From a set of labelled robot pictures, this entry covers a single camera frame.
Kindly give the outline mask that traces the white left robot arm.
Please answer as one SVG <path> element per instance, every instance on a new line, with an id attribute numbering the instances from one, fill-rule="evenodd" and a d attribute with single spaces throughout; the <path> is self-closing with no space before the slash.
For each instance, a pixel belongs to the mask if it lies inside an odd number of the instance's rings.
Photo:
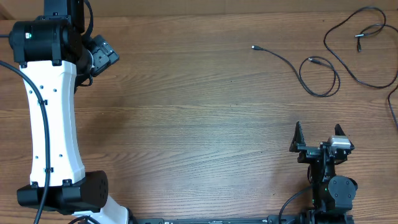
<path id="1" fill-rule="evenodd" d="M 10 70 L 24 81 L 32 132 L 29 183 L 17 191 L 20 206 L 71 215 L 74 223 L 134 223 L 130 209 L 109 194 L 104 171 L 88 172 L 80 156 L 74 96 L 80 86 L 119 60 L 93 20 L 88 1 L 45 1 L 44 13 L 19 21 L 8 35 Z"/>

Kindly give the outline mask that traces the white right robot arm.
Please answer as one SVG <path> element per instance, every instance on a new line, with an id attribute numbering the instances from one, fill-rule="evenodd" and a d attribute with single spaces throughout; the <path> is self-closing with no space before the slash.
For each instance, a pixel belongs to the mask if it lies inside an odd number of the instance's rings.
<path id="1" fill-rule="evenodd" d="M 307 146 L 301 123 L 295 125 L 294 136 L 289 148 L 297 152 L 297 162 L 308 164 L 307 179 L 310 185 L 289 198 L 297 198 L 304 192 L 312 191 L 313 207 L 304 210 L 295 223 L 353 223 L 353 217 L 347 212 L 353 208 L 358 184 L 355 180 L 337 175 L 335 166 L 347 161 L 354 150 L 354 144 L 348 139 L 341 126 L 335 126 L 334 135 L 317 147 Z"/>

